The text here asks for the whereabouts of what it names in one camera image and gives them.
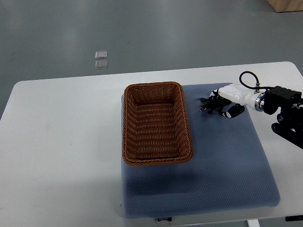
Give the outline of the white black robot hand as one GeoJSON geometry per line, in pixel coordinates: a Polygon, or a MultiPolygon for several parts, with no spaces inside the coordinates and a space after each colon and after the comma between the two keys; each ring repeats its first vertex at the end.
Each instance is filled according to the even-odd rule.
{"type": "Polygon", "coordinates": [[[256,83],[255,87],[251,88],[240,83],[233,83],[212,91],[208,101],[220,100],[235,103],[225,112],[222,110],[223,107],[219,108],[221,116],[234,118],[245,111],[245,106],[249,106],[259,112],[263,111],[265,93],[260,90],[259,82],[256,83]]]}

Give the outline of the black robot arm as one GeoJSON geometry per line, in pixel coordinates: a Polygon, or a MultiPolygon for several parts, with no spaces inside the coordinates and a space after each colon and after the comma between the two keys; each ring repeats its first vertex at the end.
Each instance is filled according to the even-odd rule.
{"type": "Polygon", "coordinates": [[[278,109],[272,131],[294,145],[303,147],[303,98],[299,91],[276,86],[265,92],[263,111],[272,115],[278,109]]]}

